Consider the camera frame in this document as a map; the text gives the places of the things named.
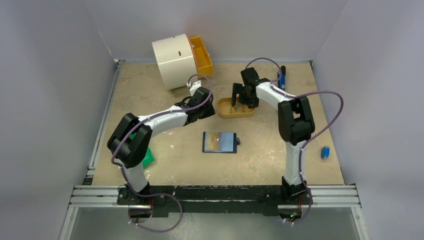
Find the orange oval tray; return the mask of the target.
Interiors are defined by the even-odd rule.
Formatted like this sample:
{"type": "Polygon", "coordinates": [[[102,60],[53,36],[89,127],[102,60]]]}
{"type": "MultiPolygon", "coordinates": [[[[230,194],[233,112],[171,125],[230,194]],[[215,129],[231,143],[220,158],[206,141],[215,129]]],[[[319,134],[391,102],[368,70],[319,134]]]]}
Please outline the orange oval tray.
{"type": "Polygon", "coordinates": [[[235,105],[243,105],[244,106],[244,113],[241,114],[230,114],[230,107],[232,106],[232,98],[231,97],[223,97],[220,98],[217,101],[217,110],[216,113],[223,119],[234,119],[234,118],[245,118],[245,117],[251,117],[256,109],[255,108],[248,108],[247,105],[241,104],[239,101],[239,97],[236,97],[235,105]]]}

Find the gold VIP card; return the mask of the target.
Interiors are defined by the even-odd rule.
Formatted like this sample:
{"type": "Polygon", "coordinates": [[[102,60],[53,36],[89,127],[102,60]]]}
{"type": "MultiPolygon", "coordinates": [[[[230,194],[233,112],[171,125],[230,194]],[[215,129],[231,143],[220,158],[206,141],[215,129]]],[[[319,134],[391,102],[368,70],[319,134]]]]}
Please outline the gold VIP card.
{"type": "Polygon", "coordinates": [[[220,150],[220,133],[207,132],[205,135],[204,149],[207,152],[217,152],[220,150]]]}

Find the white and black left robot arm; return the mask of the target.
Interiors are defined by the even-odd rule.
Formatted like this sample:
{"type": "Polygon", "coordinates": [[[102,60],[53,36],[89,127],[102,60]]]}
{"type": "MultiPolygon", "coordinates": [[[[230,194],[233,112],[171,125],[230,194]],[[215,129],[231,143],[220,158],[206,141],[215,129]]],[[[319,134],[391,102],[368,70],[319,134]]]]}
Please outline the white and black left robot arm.
{"type": "Polygon", "coordinates": [[[197,88],[191,96],[170,108],[146,116],[125,114],[107,142],[111,162],[117,165],[131,189],[129,197],[138,205],[149,199],[149,182],[142,164],[151,138],[177,127],[184,127],[215,114],[213,94],[205,87],[197,88]]]}

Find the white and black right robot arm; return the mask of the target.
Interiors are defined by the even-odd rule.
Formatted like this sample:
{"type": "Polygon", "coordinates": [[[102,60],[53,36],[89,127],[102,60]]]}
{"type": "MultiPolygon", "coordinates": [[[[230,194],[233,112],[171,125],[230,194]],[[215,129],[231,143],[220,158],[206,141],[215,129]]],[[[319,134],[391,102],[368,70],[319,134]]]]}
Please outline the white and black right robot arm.
{"type": "Polygon", "coordinates": [[[277,88],[269,79],[260,78],[253,67],[240,74],[242,83],[232,86],[232,106],[240,103],[255,109],[263,100],[277,110],[278,132],[286,145],[280,196],[284,202],[292,204],[307,190],[305,144],[316,129],[310,102],[306,96],[296,97],[277,88]]]}

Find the blue leather card holder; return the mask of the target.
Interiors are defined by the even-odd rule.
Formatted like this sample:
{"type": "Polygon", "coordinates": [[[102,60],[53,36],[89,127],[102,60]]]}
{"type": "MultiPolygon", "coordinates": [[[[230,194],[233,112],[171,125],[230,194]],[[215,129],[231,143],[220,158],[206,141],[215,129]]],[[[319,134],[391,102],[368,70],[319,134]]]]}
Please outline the blue leather card holder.
{"type": "Polygon", "coordinates": [[[205,151],[205,135],[206,133],[213,132],[203,132],[202,138],[202,152],[203,153],[237,153],[237,147],[240,145],[240,139],[238,138],[235,132],[216,132],[220,133],[219,143],[220,148],[219,151],[205,151]]]}

